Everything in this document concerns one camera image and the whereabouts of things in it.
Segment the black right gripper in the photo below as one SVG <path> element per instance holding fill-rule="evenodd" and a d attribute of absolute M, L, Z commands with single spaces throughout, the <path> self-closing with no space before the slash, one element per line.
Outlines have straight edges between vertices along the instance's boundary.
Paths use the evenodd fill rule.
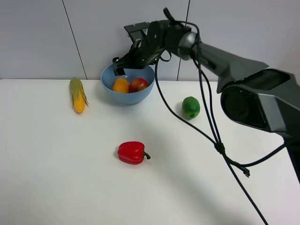
<path fill-rule="evenodd" d="M 191 33 L 191 28 L 180 22 L 160 20 L 150 22 L 147 35 L 131 45 L 130 50 L 123 57 L 112 60 L 115 76 L 125 75 L 124 69 L 143 69 L 155 63 L 162 50 L 183 58 L 188 55 L 184 49 L 184 39 Z"/>

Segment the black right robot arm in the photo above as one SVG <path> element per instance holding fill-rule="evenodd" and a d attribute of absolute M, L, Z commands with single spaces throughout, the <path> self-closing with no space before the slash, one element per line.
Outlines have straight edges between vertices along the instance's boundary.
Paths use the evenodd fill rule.
<path fill-rule="evenodd" d="M 195 60 L 218 77 L 217 93 L 226 116 L 282 136 L 295 172 L 300 172 L 300 88 L 293 74 L 207 45 L 177 21 L 143 22 L 125 30 L 133 43 L 127 54 L 112 60 L 116 75 L 154 64 L 162 50 Z"/>

